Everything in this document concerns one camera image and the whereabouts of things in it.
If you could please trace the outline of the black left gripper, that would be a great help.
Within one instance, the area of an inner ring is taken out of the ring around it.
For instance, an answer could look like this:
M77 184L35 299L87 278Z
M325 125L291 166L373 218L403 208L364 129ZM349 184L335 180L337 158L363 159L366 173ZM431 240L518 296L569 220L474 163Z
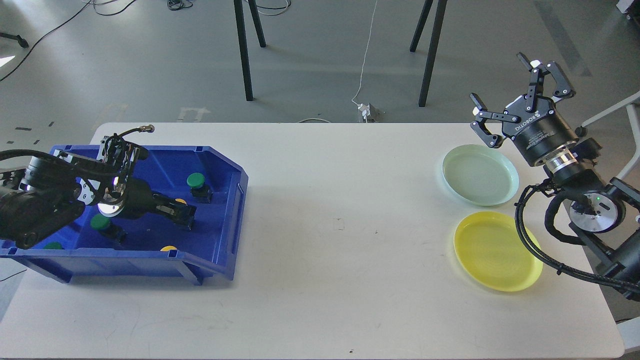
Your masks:
M148 182L130 178L123 200L117 204L98 203L98 211L107 218L135 220L145 214L157 214L172 221L181 230L194 228L197 207L176 202L174 198L153 191Z

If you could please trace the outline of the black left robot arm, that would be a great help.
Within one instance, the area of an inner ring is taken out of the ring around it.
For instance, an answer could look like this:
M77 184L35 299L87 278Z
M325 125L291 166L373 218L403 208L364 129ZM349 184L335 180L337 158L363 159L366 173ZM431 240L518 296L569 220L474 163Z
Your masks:
M99 212L92 226L118 241L126 233L112 223L114 218L135 220L156 214L190 230L194 205L153 191L148 182L134 176L137 162L145 160L149 151L125 136L154 130L149 124L106 136L96 158L60 149L3 150L3 161L30 157L30 162L1 172L1 238L20 249L33 248L80 218L86 207L97 207Z

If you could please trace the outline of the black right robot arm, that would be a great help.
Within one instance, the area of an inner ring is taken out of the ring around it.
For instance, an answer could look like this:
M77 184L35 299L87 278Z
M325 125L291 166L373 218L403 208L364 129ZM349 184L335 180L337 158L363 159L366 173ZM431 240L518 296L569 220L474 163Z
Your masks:
M639 191L613 177L602 180L595 171L601 145L585 130L574 131L556 109L557 102L575 95L573 86L555 62L530 61L517 54L529 73L526 92L502 112L489 111L477 94L470 95L474 121L470 127L493 149L510 139L531 167L540 166L547 178L527 186L515 203L515 226L525 248L538 260L578 280L610 287L628 300L639 300L639 232L618 248L606 245L599 234L617 228L626 207L639 207ZM525 231L524 210L528 200L542 193L550 198L544 214L547 232L562 243L586 246L598 256L596 273L566 265L544 253Z

